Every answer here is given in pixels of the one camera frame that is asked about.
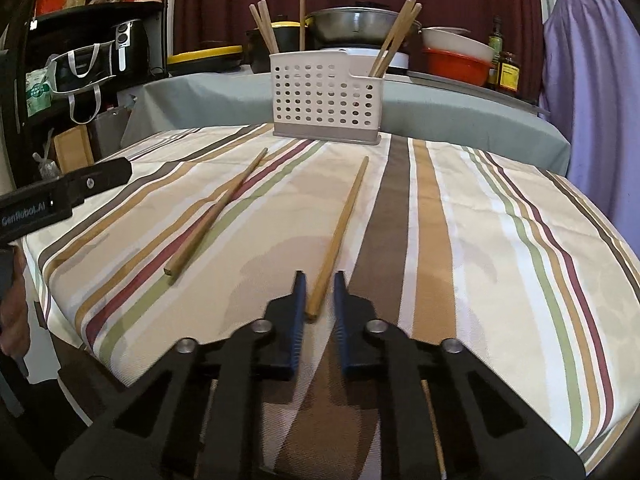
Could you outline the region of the person left hand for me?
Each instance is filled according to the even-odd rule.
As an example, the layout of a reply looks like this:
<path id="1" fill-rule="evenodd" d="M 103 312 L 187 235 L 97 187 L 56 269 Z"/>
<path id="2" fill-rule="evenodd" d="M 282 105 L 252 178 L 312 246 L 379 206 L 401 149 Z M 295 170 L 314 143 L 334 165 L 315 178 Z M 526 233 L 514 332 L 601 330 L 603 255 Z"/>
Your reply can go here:
<path id="1" fill-rule="evenodd" d="M 24 271 L 26 259 L 21 248 L 13 248 L 13 280 L 1 300 L 1 350 L 18 361 L 30 347 L 30 329 Z"/>

